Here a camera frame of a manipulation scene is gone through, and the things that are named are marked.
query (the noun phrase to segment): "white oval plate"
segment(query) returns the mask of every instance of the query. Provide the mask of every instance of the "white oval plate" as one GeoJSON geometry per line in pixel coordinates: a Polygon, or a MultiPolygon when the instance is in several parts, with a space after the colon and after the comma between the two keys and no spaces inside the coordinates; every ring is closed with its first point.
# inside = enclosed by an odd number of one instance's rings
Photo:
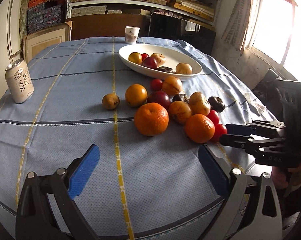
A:
{"type": "Polygon", "coordinates": [[[119,54],[122,62],[127,67],[131,68],[132,70],[134,70],[140,74],[143,74],[143,75],[146,75],[146,76],[149,76],[152,78],[159,78],[159,79],[164,80],[168,76],[174,76],[174,77],[177,77],[180,80],[184,81],[184,80],[187,80],[190,78],[194,78],[194,77],[200,75],[202,72],[202,66],[197,61],[192,59],[191,57],[189,57],[179,51],[161,47],[161,46],[148,45],[148,44],[132,44],[132,45],[127,45],[127,46],[120,48],[120,50],[118,51],[118,54],[119,54]],[[128,58],[129,58],[129,54],[131,54],[132,52],[138,52],[140,54],[147,53],[149,56],[153,53],[163,54],[166,57],[166,63],[163,66],[172,68],[173,73],[162,72],[159,70],[143,67],[141,65],[130,62],[128,60],[128,58]],[[174,73],[175,69],[176,69],[176,65],[181,62],[188,63],[189,65],[191,65],[191,67],[193,68],[193,73],[191,75],[182,75],[182,74],[174,73]]]}

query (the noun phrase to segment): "window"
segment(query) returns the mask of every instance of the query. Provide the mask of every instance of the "window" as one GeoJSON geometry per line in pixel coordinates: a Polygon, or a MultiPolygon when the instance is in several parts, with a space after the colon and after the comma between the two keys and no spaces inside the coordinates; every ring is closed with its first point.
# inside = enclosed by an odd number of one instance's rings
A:
{"type": "Polygon", "coordinates": [[[294,0],[258,0],[248,47],[301,82],[301,8],[294,0]]]}

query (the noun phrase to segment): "yellow fruit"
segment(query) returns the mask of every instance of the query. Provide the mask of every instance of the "yellow fruit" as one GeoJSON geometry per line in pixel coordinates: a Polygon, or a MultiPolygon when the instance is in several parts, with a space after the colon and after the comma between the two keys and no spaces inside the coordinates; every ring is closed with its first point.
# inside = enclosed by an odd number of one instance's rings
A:
{"type": "Polygon", "coordinates": [[[183,91],[183,84],[179,78],[169,76],[163,82],[162,90],[168,96],[173,97],[183,91]]]}
{"type": "Polygon", "coordinates": [[[176,73],[183,75],[190,75],[193,73],[193,69],[191,65],[187,63],[178,63],[176,66],[176,73]]]}
{"type": "Polygon", "coordinates": [[[103,97],[102,104],[107,110],[113,110],[120,104],[120,98],[116,94],[107,94],[103,97]]]}
{"type": "Polygon", "coordinates": [[[207,116],[211,110],[210,103],[201,92],[195,92],[190,96],[189,105],[193,110],[193,114],[203,114],[207,116]]]}
{"type": "Polygon", "coordinates": [[[165,58],[165,56],[163,54],[153,53],[151,55],[151,57],[153,57],[156,60],[158,67],[164,65],[165,62],[166,62],[166,58],[165,58]]]}
{"type": "Polygon", "coordinates": [[[143,57],[138,52],[132,52],[129,54],[129,61],[140,65],[143,61],[143,57]]]}
{"type": "Polygon", "coordinates": [[[184,101],[175,101],[168,108],[169,118],[174,119],[179,124],[185,124],[192,116],[192,109],[184,101]]]}
{"type": "Polygon", "coordinates": [[[131,85],[125,93],[125,100],[130,107],[139,107],[145,103],[147,99],[146,89],[139,84],[131,85]]]}

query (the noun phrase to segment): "beverage can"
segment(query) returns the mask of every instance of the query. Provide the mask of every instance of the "beverage can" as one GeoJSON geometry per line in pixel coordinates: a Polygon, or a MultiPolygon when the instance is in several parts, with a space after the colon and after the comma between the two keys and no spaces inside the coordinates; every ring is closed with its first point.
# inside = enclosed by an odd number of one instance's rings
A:
{"type": "Polygon", "coordinates": [[[5,79],[15,103],[26,101],[34,92],[34,86],[24,59],[20,58],[5,69],[5,79]]]}

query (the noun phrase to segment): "metal screw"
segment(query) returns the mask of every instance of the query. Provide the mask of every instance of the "metal screw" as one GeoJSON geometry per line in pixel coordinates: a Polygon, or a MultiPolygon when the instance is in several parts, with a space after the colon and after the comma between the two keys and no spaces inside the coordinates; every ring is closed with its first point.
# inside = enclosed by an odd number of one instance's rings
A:
{"type": "Polygon", "coordinates": [[[239,175],[239,174],[242,173],[242,171],[241,171],[239,168],[233,168],[233,169],[232,169],[232,172],[233,172],[234,174],[236,174],[236,175],[239,175]]]}
{"type": "Polygon", "coordinates": [[[30,172],[30,173],[28,173],[28,175],[27,175],[27,177],[29,178],[29,179],[32,179],[32,178],[34,178],[34,176],[35,176],[35,173],[34,172],[30,172]]]}
{"type": "Polygon", "coordinates": [[[270,178],[270,175],[269,175],[268,173],[264,172],[264,173],[263,173],[263,177],[264,177],[265,179],[269,179],[269,178],[270,178]]]}
{"type": "Polygon", "coordinates": [[[59,168],[59,169],[56,171],[56,173],[57,173],[58,175],[63,175],[65,172],[66,172],[65,168],[59,168]]]}

